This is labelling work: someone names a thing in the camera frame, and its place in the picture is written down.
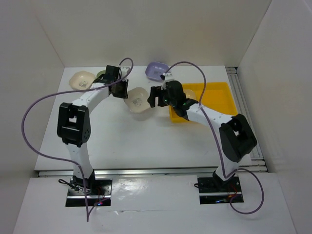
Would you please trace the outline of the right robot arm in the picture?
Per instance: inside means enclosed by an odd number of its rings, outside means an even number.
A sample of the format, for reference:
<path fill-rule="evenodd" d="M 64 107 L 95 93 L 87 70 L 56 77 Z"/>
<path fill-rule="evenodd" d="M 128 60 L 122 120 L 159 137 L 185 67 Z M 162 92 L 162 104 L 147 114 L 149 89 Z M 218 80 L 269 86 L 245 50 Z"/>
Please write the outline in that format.
<path fill-rule="evenodd" d="M 239 162 L 257 145 L 245 116 L 224 114 L 187 98 L 177 80 L 151 87 L 147 101 L 152 108 L 156 106 L 156 99 L 159 107 L 170 106 L 179 117 L 211 129 L 220 157 L 220 165 L 213 172 L 213 186 L 218 191 L 224 191 L 238 170 Z"/>

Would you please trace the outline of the yellow panda plate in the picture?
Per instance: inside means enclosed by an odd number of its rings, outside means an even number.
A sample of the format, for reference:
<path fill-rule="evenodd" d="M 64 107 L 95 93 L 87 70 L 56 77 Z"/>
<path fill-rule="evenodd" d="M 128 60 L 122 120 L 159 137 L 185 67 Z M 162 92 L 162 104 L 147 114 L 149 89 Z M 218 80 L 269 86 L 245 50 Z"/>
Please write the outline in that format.
<path fill-rule="evenodd" d="M 186 98 L 196 100 L 196 93 L 193 90 L 184 89 L 184 93 L 186 95 Z"/>

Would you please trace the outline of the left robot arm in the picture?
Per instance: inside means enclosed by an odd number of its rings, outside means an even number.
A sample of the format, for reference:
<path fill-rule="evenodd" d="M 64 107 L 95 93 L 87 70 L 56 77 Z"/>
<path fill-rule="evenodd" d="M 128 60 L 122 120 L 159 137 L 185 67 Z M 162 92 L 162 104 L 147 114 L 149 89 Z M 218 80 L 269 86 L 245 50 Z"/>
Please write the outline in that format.
<path fill-rule="evenodd" d="M 96 190 L 95 172 L 90 163 L 87 141 L 91 136 L 91 112 L 109 95 L 128 97 L 129 67 L 106 66 L 105 73 L 91 85 L 90 90 L 71 103 L 59 106 L 57 135 L 66 145 L 70 159 L 75 161 L 73 183 L 86 195 Z"/>

